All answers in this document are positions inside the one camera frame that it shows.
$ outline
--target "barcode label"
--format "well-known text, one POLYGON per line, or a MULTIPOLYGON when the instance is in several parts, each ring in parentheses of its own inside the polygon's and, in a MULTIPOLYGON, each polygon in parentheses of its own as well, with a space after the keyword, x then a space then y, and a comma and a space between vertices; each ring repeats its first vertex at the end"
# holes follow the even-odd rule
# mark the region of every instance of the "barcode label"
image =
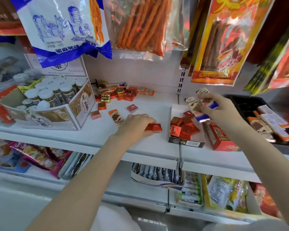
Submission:
POLYGON ((199 147, 200 142, 186 141, 185 145, 193 146, 193 147, 199 147))

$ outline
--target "person's right hand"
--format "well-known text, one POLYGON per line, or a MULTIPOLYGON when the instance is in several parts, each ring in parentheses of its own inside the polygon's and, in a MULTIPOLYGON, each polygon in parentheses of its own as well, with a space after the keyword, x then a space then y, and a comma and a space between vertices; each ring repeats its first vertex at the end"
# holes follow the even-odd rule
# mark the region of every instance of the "person's right hand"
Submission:
POLYGON ((204 93, 198 96, 199 99, 213 99, 219 105, 216 109, 201 107, 201 112, 208 114, 211 120, 216 123, 222 130, 234 131, 245 126, 247 122, 241 117, 234 104, 228 98, 215 93, 204 93))

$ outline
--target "tiled floor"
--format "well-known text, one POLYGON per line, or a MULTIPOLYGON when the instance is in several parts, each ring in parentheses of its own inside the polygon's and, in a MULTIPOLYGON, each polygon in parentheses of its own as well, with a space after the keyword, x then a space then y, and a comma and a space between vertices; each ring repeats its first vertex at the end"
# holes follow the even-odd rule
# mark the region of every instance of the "tiled floor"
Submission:
POLYGON ((208 223, 141 208, 126 207, 126 209, 142 231, 201 231, 208 223))

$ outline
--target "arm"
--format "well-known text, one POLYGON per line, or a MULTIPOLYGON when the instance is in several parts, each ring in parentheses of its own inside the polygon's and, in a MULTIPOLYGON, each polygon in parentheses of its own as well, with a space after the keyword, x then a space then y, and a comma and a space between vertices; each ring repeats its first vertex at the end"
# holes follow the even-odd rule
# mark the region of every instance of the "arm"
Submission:
POLYGON ((199 98, 219 104, 215 110, 203 107, 202 112, 241 148, 289 225, 289 160, 242 119, 231 100, 212 93, 199 98))
POLYGON ((104 191, 124 153, 143 137, 153 134, 144 131, 149 123, 155 123, 147 114, 132 115, 109 136, 104 146, 86 167, 64 187, 26 231, 87 231, 90 230, 104 191))

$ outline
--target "black tray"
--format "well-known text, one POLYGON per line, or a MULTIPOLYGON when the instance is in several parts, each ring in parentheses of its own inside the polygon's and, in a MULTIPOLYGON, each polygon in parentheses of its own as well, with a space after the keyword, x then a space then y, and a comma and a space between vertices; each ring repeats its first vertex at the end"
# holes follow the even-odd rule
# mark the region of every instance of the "black tray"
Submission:
MULTIPOLYGON (((233 102, 239 114, 248 124, 249 121, 247 120, 247 117, 256 117, 253 111, 257 110, 261 105, 268 105, 262 98, 256 96, 225 95, 225 97, 233 102)), ((289 128, 286 128, 285 131, 289 134, 289 128)), ((281 141, 275 134, 273 134, 273 137, 276 139, 276 143, 272 144, 283 154, 289 155, 289 142, 281 141)))

